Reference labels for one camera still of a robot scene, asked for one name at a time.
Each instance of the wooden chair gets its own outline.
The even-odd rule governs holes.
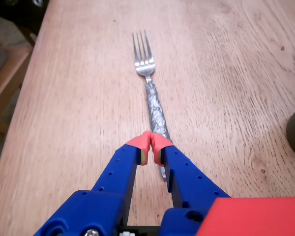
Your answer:
[[[14,93],[22,86],[30,61],[32,48],[1,47],[7,52],[7,60],[0,70],[0,116]],[[5,135],[9,124],[0,120],[0,135]]]

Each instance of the screw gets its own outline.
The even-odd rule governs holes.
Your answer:
[[[97,230],[88,230],[84,236],[99,236],[99,233]]]

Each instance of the fork tines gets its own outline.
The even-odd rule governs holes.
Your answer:
[[[147,37],[147,33],[146,31],[144,31],[144,36],[146,38],[146,45],[144,45],[144,41],[143,41],[143,37],[142,37],[142,33],[140,32],[140,38],[138,36],[138,33],[136,33],[136,38],[137,38],[137,43],[138,43],[138,49],[139,49],[139,56],[137,54],[137,47],[136,47],[136,40],[135,40],[135,36],[132,33],[132,38],[133,38],[133,49],[134,49],[134,59],[135,59],[135,65],[139,66],[139,65],[143,65],[143,64],[148,64],[148,63],[153,63],[154,59],[152,57],[152,53],[151,53],[151,48],[149,47],[149,43],[148,43],[148,37]]]

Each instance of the red fingertip pad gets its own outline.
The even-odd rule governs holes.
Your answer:
[[[149,143],[151,139],[151,131],[145,131],[142,135],[131,139],[126,144],[141,149],[141,165],[148,163]]]
[[[164,166],[161,164],[161,149],[174,146],[174,144],[161,134],[152,134],[151,146],[154,153],[154,162],[157,165]]]

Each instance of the floor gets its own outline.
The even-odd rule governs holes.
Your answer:
[[[16,28],[16,26],[5,19],[0,18],[0,41],[2,41],[5,45],[10,46],[25,46],[29,45],[25,40],[20,31]],[[13,116],[14,108],[16,102],[18,100],[19,91],[15,93],[12,98],[10,104],[5,108],[2,113],[2,120],[5,122],[10,122]],[[0,155],[3,149],[5,137],[0,136]]]

